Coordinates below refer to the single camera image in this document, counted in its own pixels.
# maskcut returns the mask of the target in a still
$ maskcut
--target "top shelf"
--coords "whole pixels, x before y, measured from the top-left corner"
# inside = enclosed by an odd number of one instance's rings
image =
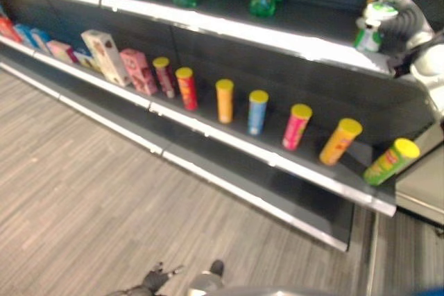
[[[199,0],[195,9],[171,0],[68,0],[126,12],[190,31],[377,76],[390,76],[387,57],[353,48],[357,14],[306,3],[285,2],[271,18],[248,12],[248,0]]]

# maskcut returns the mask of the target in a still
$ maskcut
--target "box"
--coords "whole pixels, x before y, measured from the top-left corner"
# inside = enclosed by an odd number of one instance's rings
[[[54,57],[64,62],[68,62],[69,64],[74,64],[75,62],[78,62],[76,56],[74,55],[74,50],[69,44],[52,40],[46,43],[46,45],[48,46],[48,49],[51,51]]]
[[[120,52],[120,56],[136,90],[148,95],[156,93],[157,86],[145,55],[134,49],[125,49]]]
[[[83,49],[76,49],[74,51],[74,55],[76,56],[78,62],[82,64],[82,66],[87,67],[88,69],[93,69],[101,73],[100,67],[97,65],[97,62],[92,57],[91,53]]]
[[[14,29],[14,24],[7,17],[0,17],[0,33],[10,40],[21,43],[22,38]]]
[[[16,24],[14,26],[14,29],[17,32],[17,34],[19,34],[19,36],[21,37],[23,44],[29,46],[30,48],[38,49],[39,46],[37,42],[33,39],[33,36],[31,35],[31,28],[25,26],[24,24]]]
[[[31,35],[33,36],[33,39],[35,40],[35,42],[39,46],[40,50],[42,50],[43,52],[50,55],[51,52],[48,49],[48,47],[46,46],[46,43],[51,41],[51,38],[49,37],[49,35],[45,31],[42,31],[41,29],[38,29],[38,28],[32,28]]]
[[[131,83],[130,76],[126,72],[125,65],[110,34],[89,30],[82,33],[82,38],[108,81],[121,86]]]

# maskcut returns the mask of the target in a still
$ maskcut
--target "pink box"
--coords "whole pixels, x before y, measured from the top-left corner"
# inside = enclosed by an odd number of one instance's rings
[[[145,55],[134,49],[125,49],[120,52],[120,56],[136,90],[148,95],[156,93],[157,86]]]
[[[69,44],[52,40],[46,43],[46,46],[51,51],[54,57],[64,62],[68,62],[69,64],[78,62],[76,56],[74,55],[74,50]]]

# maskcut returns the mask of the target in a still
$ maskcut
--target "wood-pattern floor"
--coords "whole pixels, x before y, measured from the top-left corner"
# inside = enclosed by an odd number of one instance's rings
[[[183,295],[215,258],[230,286],[363,295],[367,211],[356,210],[350,251],[339,252],[5,73],[0,162],[0,295],[102,296],[159,260],[186,265],[162,289]]]

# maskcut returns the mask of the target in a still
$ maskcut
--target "orange can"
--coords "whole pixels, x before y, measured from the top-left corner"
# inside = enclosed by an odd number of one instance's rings
[[[233,120],[233,90],[234,83],[228,79],[216,82],[217,112],[219,121],[224,124]]]
[[[343,118],[322,149],[319,159],[328,166],[335,165],[348,146],[362,132],[362,125],[351,118]]]
[[[180,93],[182,94],[185,109],[197,108],[196,86],[194,84],[193,70],[189,67],[181,67],[176,71]]]

